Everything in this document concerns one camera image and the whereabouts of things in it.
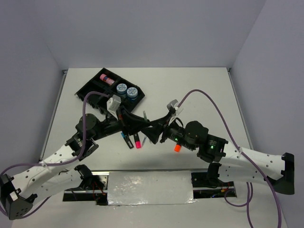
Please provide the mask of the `blue tape roll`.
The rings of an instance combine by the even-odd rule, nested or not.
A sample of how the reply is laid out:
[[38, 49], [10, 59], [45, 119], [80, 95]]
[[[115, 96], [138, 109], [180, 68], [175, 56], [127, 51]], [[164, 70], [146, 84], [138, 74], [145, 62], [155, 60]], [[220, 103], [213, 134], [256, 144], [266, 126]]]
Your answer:
[[134, 102], [138, 97], [138, 90], [136, 87], [129, 87], [126, 91], [127, 98], [130, 102]]
[[125, 83], [120, 83], [116, 86], [116, 91], [120, 95], [126, 95], [127, 94], [127, 85]]

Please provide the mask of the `green white pen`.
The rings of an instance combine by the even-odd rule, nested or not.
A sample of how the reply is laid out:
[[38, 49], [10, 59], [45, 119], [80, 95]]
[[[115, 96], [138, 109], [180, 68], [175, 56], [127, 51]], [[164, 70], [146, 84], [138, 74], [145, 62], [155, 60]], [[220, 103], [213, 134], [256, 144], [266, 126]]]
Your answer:
[[[146, 115], [146, 112], [145, 112], [145, 111], [143, 111], [143, 118], [144, 118], [145, 122], [149, 122], [149, 120], [148, 120], [148, 118], [147, 118], [147, 115]], [[152, 141], [150, 140], [150, 138], [149, 138], [146, 134], [144, 134], [144, 136], [145, 136], [147, 139], [149, 139], [149, 143], [152, 144]]]

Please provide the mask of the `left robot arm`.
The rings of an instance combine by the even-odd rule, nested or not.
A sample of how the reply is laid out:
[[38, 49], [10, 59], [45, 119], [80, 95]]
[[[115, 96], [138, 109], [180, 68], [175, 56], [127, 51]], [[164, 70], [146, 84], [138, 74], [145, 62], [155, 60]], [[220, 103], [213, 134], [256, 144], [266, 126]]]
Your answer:
[[10, 220], [26, 218], [39, 202], [45, 203], [62, 190], [81, 188], [103, 190], [104, 183], [84, 164], [97, 148], [96, 141], [117, 132], [126, 136], [145, 132], [155, 122], [119, 108], [117, 117], [100, 121], [93, 114], [84, 114], [76, 125], [76, 133], [56, 152], [39, 163], [28, 164], [25, 171], [0, 176], [2, 211]]

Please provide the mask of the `pink cap glue bottle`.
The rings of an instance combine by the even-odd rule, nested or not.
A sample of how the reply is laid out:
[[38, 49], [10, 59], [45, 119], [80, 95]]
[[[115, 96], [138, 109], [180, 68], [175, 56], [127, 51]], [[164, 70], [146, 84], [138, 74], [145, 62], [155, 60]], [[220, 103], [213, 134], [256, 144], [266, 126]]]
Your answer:
[[100, 80], [102, 80], [103, 82], [107, 83], [110, 86], [115, 83], [115, 81], [106, 74], [101, 74], [99, 78]]

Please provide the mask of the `blue highlighter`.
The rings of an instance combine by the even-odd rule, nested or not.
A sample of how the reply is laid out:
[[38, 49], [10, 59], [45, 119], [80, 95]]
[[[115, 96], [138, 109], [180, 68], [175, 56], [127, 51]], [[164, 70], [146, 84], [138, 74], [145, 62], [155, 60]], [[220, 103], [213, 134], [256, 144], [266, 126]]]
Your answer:
[[134, 148], [133, 143], [131, 142], [130, 138], [128, 135], [125, 135], [124, 133], [121, 133], [121, 136], [123, 137], [125, 143], [127, 144], [127, 146], [129, 147], [129, 149]]

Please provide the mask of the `silver foil panel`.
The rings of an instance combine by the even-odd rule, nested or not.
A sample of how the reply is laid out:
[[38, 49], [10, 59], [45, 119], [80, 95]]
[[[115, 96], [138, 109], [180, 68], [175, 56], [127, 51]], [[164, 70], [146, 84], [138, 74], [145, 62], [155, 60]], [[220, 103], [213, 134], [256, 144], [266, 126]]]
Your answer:
[[191, 172], [111, 172], [107, 201], [114, 206], [194, 203]]

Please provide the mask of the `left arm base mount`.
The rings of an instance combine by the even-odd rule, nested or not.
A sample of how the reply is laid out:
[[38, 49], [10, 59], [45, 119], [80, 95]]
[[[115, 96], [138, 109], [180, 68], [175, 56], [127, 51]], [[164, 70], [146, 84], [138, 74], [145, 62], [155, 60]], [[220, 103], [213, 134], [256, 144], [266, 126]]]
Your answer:
[[107, 187], [109, 182], [109, 172], [91, 171], [85, 165], [76, 166], [75, 171], [80, 174], [81, 183], [78, 187], [65, 190], [63, 201], [91, 201], [98, 206], [107, 206]]

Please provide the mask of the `pink highlighter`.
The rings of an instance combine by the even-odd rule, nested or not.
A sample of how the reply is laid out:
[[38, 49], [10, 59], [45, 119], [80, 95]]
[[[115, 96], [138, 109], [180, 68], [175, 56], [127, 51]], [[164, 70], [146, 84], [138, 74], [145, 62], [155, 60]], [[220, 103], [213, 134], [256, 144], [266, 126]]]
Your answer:
[[140, 141], [140, 138], [139, 138], [138, 133], [135, 133], [135, 134], [133, 135], [133, 138], [134, 138], [134, 142], [135, 142], [135, 147], [136, 147], [137, 149], [140, 149], [142, 146], [141, 146], [141, 141]]

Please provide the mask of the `blue white pen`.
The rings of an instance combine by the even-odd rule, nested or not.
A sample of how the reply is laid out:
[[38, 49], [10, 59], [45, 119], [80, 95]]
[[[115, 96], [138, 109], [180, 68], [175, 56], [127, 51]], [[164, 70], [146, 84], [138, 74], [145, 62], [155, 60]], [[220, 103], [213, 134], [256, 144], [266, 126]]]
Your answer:
[[147, 136], [145, 136], [144, 139], [143, 139], [143, 141], [142, 141], [142, 147], [144, 146], [146, 140], [147, 140]]

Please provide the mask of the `black compartment tray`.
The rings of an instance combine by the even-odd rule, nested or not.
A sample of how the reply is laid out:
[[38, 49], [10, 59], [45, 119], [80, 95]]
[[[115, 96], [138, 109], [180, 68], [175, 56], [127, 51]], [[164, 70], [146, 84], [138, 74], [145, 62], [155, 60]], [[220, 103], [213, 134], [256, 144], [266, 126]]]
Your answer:
[[[101, 74], [106, 74], [111, 79], [113, 79], [115, 81], [115, 83], [112, 84], [112, 85], [108, 85], [107, 83], [103, 82], [99, 78]], [[138, 97], [134, 102], [130, 102], [128, 100], [127, 94], [126, 95], [120, 95], [120, 94], [117, 93], [116, 86], [120, 83], [125, 83], [128, 88], [129, 87], [136, 87], [137, 88]], [[92, 79], [90, 79], [84, 86], [82, 86], [75, 93], [75, 95], [83, 101], [85, 96], [89, 92], [99, 92], [99, 93], [103, 93], [103, 94], [106, 94], [106, 95], [117, 95], [121, 98], [121, 105], [124, 106], [126, 108], [126, 110], [128, 110], [129, 112], [133, 111], [135, 109], [135, 107], [145, 97], [144, 92], [142, 91], [142, 89], [139, 86], [131, 83], [130, 81], [120, 77], [119, 75], [115, 74], [114, 72], [112, 72], [112, 71], [110, 71], [106, 68], [102, 68], [102, 70], [100, 70]]]

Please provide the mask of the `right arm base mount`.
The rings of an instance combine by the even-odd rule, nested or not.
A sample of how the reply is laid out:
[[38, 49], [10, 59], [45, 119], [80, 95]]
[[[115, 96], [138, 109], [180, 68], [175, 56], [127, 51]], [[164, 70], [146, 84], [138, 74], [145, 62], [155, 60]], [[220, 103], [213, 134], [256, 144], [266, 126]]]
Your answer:
[[211, 183], [207, 179], [206, 172], [192, 172], [191, 183], [194, 199], [223, 198], [227, 191], [226, 197], [235, 198], [237, 196], [234, 182], [217, 180], [215, 183]]

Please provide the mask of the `orange highlighter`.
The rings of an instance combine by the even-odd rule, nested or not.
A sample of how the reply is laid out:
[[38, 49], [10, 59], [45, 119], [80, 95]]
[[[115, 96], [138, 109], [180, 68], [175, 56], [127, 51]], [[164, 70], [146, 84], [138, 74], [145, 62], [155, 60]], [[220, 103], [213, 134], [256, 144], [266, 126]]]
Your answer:
[[177, 143], [174, 147], [174, 151], [175, 152], [180, 152], [182, 149], [182, 145], [180, 143]]

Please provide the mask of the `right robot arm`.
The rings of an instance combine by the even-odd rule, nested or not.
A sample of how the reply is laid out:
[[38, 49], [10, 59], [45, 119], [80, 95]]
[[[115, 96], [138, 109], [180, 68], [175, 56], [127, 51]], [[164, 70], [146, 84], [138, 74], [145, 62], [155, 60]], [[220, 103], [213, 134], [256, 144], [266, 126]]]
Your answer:
[[295, 193], [293, 154], [271, 155], [237, 148], [232, 142], [209, 134], [208, 128], [198, 121], [182, 127], [176, 121], [161, 118], [153, 121], [142, 133], [153, 143], [170, 139], [180, 147], [197, 150], [197, 157], [209, 164], [206, 176], [212, 186], [231, 181], [270, 183], [277, 193]]

